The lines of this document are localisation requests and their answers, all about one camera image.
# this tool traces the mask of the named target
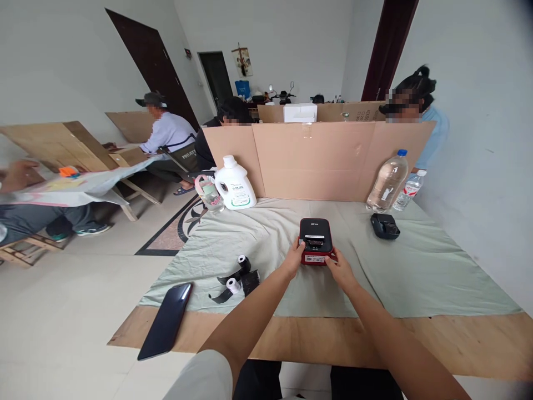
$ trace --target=blue container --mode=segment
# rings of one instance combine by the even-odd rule
[[[250,97],[250,82],[248,81],[235,81],[235,88],[237,88],[237,95],[244,96],[244,98]]]

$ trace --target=sneaker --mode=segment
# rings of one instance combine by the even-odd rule
[[[108,231],[111,229],[111,225],[102,225],[98,228],[95,228],[95,229],[84,229],[82,231],[76,231],[76,235],[78,236],[87,236],[87,235],[91,235],[91,234],[100,234],[100,233],[103,233],[105,231]]]
[[[59,235],[51,235],[50,239],[52,239],[53,241],[57,243],[61,243],[67,240],[69,236],[70,235],[68,233],[60,233]]]

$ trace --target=white paper roll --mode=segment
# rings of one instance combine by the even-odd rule
[[[236,294],[240,290],[240,282],[235,278],[228,279],[226,282],[226,287],[230,290],[230,292]]]

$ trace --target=sandal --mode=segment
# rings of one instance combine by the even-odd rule
[[[189,193],[190,191],[193,191],[193,190],[194,190],[194,186],[189,190],[184,190],[183,188],[179,188],[178,190],[174,192],[174,195],[181,196],[182,194]]]

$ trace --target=black shirt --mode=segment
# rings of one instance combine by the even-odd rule
[[[208,121],[205,125],[208,128],[222,126],[217,117],[213,118],[211,121]],[[213,155],[211,154],[211,150],[209,149],[207,140],[205,140],[205,134],[204,131],[202,131],[202,128],[200,128],[200,130],[198,131],[198,135],[196,136],[196,142],[194,142],[194,149],[196,150],[196,160],[198,162],[198,167],[201,171],[204,169],[211,169],[212,167],[216,167],[215,160],[213,159]]]

